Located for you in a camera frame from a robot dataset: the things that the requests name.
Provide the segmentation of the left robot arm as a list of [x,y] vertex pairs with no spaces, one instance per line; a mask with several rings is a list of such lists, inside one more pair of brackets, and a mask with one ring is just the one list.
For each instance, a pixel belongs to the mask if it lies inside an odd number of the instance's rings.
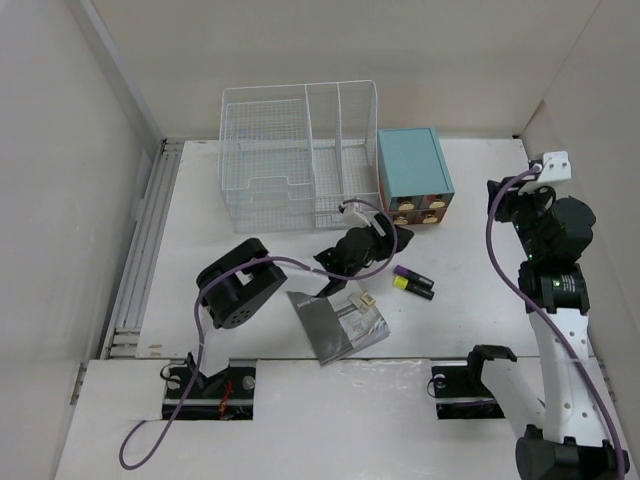
[[412,239],[378,214],[348,229],[314,262],[273,256],[249,238],[202,270],[194,305],[197,345],[181,363],[162,367],[164,404],[217,407],[225,400],[246,405],[253,390],[249,366],[230,362],[231,330],[248,322],[283,291],[323,366],[372,346],[390,334],[386,320],[362,282],[382,272]]

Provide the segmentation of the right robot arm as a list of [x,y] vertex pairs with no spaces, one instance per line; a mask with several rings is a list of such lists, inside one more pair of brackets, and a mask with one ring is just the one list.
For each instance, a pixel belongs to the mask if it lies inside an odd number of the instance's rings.
[[522,479],[622,479],[630,460],[612,414],[587,371],[590,300],[578,263],[596,217],[584,202],[534,179],[489,181],[485,242],[495,223],[511,224],[526,254],[507,286],[527,311],[539,350],[538,397],[507,346],[476,345],[463,363],[438,363],[427,392],[441,419],[504,418],[516,437]]

